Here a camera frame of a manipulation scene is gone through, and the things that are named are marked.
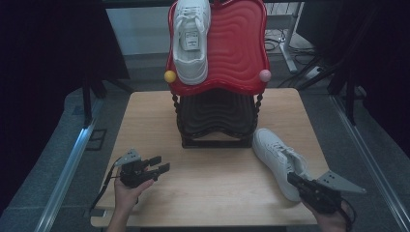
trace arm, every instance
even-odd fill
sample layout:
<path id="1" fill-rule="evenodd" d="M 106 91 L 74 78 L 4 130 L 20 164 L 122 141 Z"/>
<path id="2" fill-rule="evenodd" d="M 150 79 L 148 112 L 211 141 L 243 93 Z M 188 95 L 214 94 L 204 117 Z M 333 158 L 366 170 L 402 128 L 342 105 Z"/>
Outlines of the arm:
<path id="1" fill-rule="evenodd" d="M 112 215 L 111 221 L 108 224 L 106 232 L 122 232 L 126 231 L 127 220 L 132 212 L 132 208 L 135 205 L 138 196 L 142 191 L 154 184 L 154 180 L 149 180 L 137 188 L 126 187 L 119 178 L 115 179 L 115 209 Z"/>

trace shoelace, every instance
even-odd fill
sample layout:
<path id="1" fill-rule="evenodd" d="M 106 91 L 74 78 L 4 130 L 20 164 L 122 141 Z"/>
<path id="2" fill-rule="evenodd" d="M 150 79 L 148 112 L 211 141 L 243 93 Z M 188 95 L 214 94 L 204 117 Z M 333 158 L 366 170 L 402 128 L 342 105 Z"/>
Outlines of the shoelace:
<path id="1" fill-rule="evenodd" d="M 199 31 L 203 32 L 205 30 L 204 24 L 202 22 L 200 7 L 186 7 L 181 10 L 178 16 L 175 18 L 176 28 L 181 28 L 181 25 L 186 19 L 195 19 L 196 27 Z"/>
<path id="2" fill-rule="evenodd" d="M 280 143 L 268 144 L 268 148 L 269 148 L 269 149 L 276 150 L 276 151 L 281 152 L 281 153 L 283 153 L 284 155 L 286 155 L 286 156 L 288 157 L 288 161 L 287 161 L 287 164 L 286 164 L 286 170 L 287 170 L 287 172 L 295 171 L 294 163 L 295 163 L 295 161 L 297 160 L 296 157 L 299 157 L 299 158 L 300 158 L 301 155 L 297 154 L 293 148 L 287 147 L 287 146 L 283 146 L 283 145 L 280 144 Z M 300 173 L 300 175 L 306 175 L 306 174 L 308 174 L 306 161 L 305 161 L 304 159 L 299 159 L 299 160 L 303 162 L 302 167 L 304 168 L 304 169 L 302 170 L 302 172 Z"/>

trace cable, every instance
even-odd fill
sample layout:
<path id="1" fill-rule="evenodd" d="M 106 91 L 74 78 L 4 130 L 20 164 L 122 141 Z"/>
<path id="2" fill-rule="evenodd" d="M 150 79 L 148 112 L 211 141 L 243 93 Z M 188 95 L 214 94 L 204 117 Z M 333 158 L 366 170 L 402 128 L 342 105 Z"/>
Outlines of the cable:
<path id="1" fill-rule="evenodd" d="M 310 60 L 306 66 L 304 66 L 304 68 L 299 72 L 298 77 L 299 78 L 293 78 L 290 83 L 289 83 L 289 87 L 296 87 L 296 85 L 298 84 L 298 82 L 301 80 L 301 78 L 303 78 L 307 71 L 313 67 L 314 65 L 316 65 L 322 58 L 320 56 L 315 56 L 312 60 Z"/>
<path id="2" fill-rule="evenodd" d="M 274 11 L 274 7 L 275 7 L 275 3 L 272 3 L 270 10 L 269 10 L 269 14 L 271 15 L 272 12 Z"/>
<path id="3" fill-rule="evenodd" d="M 289 84 L 288 84 L 288 86 L 287 86 L 288 88 L 289 88 L 289 87 L 292 87 L 292 86 L 295 86 L 296 83 L 299 81 L 299 80 L 297 80 L 297 78 L 300 77 L 300 76 L 303 76 L 303 74 L 305 74 L 305 72 L 306 72 L 309 68 L 311 68 L 313 65 L 317 64 L 317 63 L 320 61 L 320 59 L 321 59 L 321 57 L 315 56 L 306 66 L 304 66 L 304 67 L 301 69 L 300 72 L 298 72 L 298 73 L 296 73 L 296 74 L 290 76 L 289 78 L 283 80 L 283 81 L 278 85 L 278 88 L 280 88 L 284 83 L 286 83 L 286 82 L 288 82 L 288 81 L 289 81 Z"/>
<path id="4" fill-rule="evenodd" d="M 289 48 L 289 50 L 291 50 L 294 53 L 303 53 L 303 54 L 312 54 L 312 55 L 321 54 L 321 52 L 315 51 L 314 47 L 297 48 L 297 47 L 293 47 L 293 46 L 290 45 L 288 48 Z"/>
<path id="5" fill-rule="evenodd" d="M 105 193 L 106 188 L 108 187 L 109 181 L 111 180 L 111 178 L 113 178 L 113 177 L 112 177 L 112 171 L 113 171 L 114 168 L 115 168 L 115 163 L 116 163 L 119 159 L 117 159 L 117 160 L 112 164 L 111 168 L 109 169 L 109 172 L 106 174 L 105 181 L 103 182 L 103 185 L 102 185 L 102 189 L 100 190 L 100 193 L 97 195 L 96 199 L 94 200 L 93 204 L 92 204 L 91 207 L 90 207 L 90 211 L 89 211 L 90 213 L 91 213 L 92 210 L 94 210 L 94 208 L 96 207 L 97 203 L 99 202 L 99 200 L 102 198 L 103 194 Z"/>
<path id="6" fill-rule="evenodd" d="M 287 3 L 287 7 L 286 7 L 286 14 L 287 14 L 287 11 L 289 10 L 289 5 L 290 5 L 290 3 Z"/>
<path id="7" fill-rule="evenodd" d="M 294 59 L 295 59 L 295 61 L 296 61 L 297 63 L 306 66 L 306 65 L 308 65 L 308 62 L 307 62 L 307 63 L 303 63 L 302 61 L 299 61 L 299 60 L 298 60 L 298 57 L 299 57 L 299 56 L 309 56 L 309 55 L 310 55 L 310 56 L 315 56 L 315 55 L 313 55 L 313 54 L 295 55 L 295 58 L 294 58 Z"/>
<path id="8" fill-rule="evenodd" d="M 272 48 L 266 48 L 266 44 L 269 44 L 272 46 Z M 280 41 L 278 40 L 274 40 L 274 39 L 270 39 L 270 38 L 265 38 L 265 49 L 267 51 L 273 51 L 275 50 L 280 44 Z"/>
<path id="9" fill-rule="evenodd" d="M 337 211 L 344 217 L 344 220 L 346 221 L 346 231 L 351 231 L 353 228 L 353 223 L 356 221 L 356 211 L 353 208 L 353 206 L 348 202 L 346 199 L 341 198 L 342 201 L 346 202 L 346 204 L 349 206 L 349 209 L 351 210 L 353 216 L 350 217 L 347 215 L 347 213 L 341 208 L 341 206 L 337 206 Z"/>

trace white sneaker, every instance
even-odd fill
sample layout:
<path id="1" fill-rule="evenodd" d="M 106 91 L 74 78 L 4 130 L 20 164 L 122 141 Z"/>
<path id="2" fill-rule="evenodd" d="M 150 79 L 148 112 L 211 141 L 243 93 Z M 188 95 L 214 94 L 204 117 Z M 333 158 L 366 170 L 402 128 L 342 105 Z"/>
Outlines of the white sneaker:
<path id="1" fill-rule="evenodd" d="M 172 56 L 178 77 L 185 84 L 199 84 L 208 75 L 209 1 L 178 0 L 173 23 Z"/>
<path id="2" fill-rule="evenodd" d="M 287 174 L 295 172 L 311 180 L 305 158 L 286 146 L 268 129 L 259 129 L 254 133 L 252 148 L 254 153 L 274 172 L 283 195 L 291 201 L 301 201 L 298 190 L 287 182 Z"/>

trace desk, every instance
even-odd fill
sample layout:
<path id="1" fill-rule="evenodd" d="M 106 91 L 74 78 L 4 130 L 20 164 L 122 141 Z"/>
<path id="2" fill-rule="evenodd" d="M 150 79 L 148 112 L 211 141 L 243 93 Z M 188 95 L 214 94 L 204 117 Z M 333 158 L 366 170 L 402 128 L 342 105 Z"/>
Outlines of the desk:
<path id="1" fill-rule="evenodd" d="M 299 93 L 267 89 L 259 112 L 259 128 L 273 130 L 304 155 L 313 178 L 328 170 Z M 302 203 L 284 198 L 272 172 L 248 149 L 183 149 L 176 114 L 167 91 L 133 93 L 107 168 L 135 148 L 142 158 L 162 156 L 169 172 L 139 198 L 128 226 L 256 226 L 313 224 Z M 114 209 L 110 182 L 91 217 L 106 227 Z"/>

